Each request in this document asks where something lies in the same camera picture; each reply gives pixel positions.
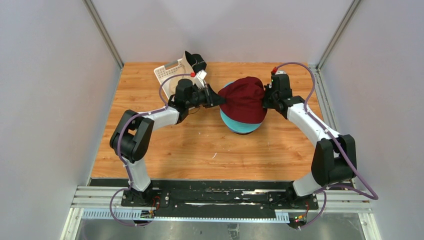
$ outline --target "white basket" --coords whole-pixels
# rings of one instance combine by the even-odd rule
[[[156,75],[157,80],[159,81],[159,84],[162,84],[167,78],[171,77],[172,75],[175,75],[175,73],[178,71],[179,68],[183,67],[182,64],[183,59],[180,58],[178,60],[169,62],[165,65],[162,65],[160,67],[157,67],[154,69],[154,74]],[[177,64],[177,66],[174,66],[172,68],[167,69],[167,67]],[[190,79],[193,81],[192,77],[187,76],[185,77],[187,79]],[[171,96],[170,93],[170,80],[163,85],[163,91],[165,92],[166,97],[169,99]]]

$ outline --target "wooden tabletop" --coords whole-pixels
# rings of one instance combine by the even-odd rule
[[[122,114],[163,107],[159,82],[153,70],[165,63],[125,63],[113,100],[92,177],[126,178],[122,162],[109,147],[109,140]],[[278,63],[208,63],[206,81],[218,92],[228,82],[247,76],[264,84]],[[293,95],[306,98],[312,81],[306,69],[283,67],[290,76]],[[317,97],[310,108],[321,117]],[[156,130],[145,162],[151,178],[219,180],[296,180],[311,170],[314,147],[291,122],[268,110],[262,125],[249,135],[232,133],[221,120],[218,107],[200,108],[182,123]]]

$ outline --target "hat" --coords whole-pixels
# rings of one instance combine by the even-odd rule
[[[262,107],[264,85],[257,77],[240,78],[221,89],[218,95],[225,98],[219,107],[232,120],[260,124],[267,115],[267,109]]]

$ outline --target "aluminum frame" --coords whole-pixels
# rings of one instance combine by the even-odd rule
[[[82,0],[87,7],[88,12],[92,16],[98,30],[100,31],[106,45],[111,51],[116,63],[122,69],[124,63],[118,54],[105,26],[98,15],[92,0]],[[359,4],[362,0],[353,0],[342,21],[340,22],[337,30],[335,31],[331,41],[325,49],[322,57],[317,65],[309,65],[312,69],[316,79],[316,95],[318,103],[321,108],[323,120],[333,129],[338,129],[338,123],[335,118],[335,114],[332,110],[331,100],[327,97],[327,88],[325,80],[322,76],[321,69],[329,58],[333,48],[337,44],[339,38],[343,34],[346,26],[351,20],[353,14],[356,12]],[[91,187],[91,186],[79,186],[75,192],[66,223],[64,225],[61,238],[62,240],[74,240],[77,236],[80,221],[83,216],[85,208],[90,209],[105,209],[109,208],[110,197],[120,187]],[[325,212],[327,213],[357,213],[361,221],[362,231],[365,239],[367,240],[381,240],[379,229],[377,227],[374,214],[372,212],[371,204],[368,199],[361,196],[353,191],[348,190],[327,190],[327,206]],[[120,206],[122,194],[118,194],[113,201],[115,207],[123,209],[134,209],[134,210],[149,210],[150,207],[122,207]],[[322,206],[324,197],[317,195],[318,205]],[[279,212],[296,213],[302,212],[303,210],[276,210]]]
[[[106,27],[103,24],[102,19],[100,18],[99,13],[97,12],[96,7],[93,4],[93,1],[92,0],[82,0],[82,2],[84,2],[88,13],[92,17],[98,31],[100,32],[101,37],[104,40],[104,43],[107,45],[107,48],[109,48],[113,59],[115,59],[116,64],[122,70],[124,68],[124,62],[122,61],[122,58],[119,55],[118,50],[115,47],[114,42],[111,39],[111,36],[109,36],[109,33],[106,30]]]

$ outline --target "gray wall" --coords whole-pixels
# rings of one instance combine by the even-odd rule
[[[423,239],[424,2],[364,0],[322,73],[384,240]]]
[[[0,236],[58,239],[120,70],[81,0],[0,2]]]
[[[316,64],[352,0],[94,0],[124,62]]]

